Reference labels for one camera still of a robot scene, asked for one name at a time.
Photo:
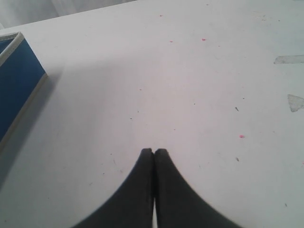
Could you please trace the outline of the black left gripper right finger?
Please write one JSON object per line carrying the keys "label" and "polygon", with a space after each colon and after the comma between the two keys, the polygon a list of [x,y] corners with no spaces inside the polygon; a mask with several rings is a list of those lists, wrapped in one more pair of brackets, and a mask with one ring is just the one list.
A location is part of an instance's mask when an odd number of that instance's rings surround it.
{"label": "black left gripper right finger", "polygon": [[166,149],[154,154],[157,225],[159,228],[233,228],[184,180]]}

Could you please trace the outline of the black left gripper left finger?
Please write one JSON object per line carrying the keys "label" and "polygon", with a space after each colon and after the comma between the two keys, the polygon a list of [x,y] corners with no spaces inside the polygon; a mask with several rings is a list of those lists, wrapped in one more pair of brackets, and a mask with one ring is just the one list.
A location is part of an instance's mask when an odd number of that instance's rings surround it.
{"label": "black left gripper left finger", "polygon": [[142,149],[117,191],[76,228],[151,228],[154,206],[154,154]]}

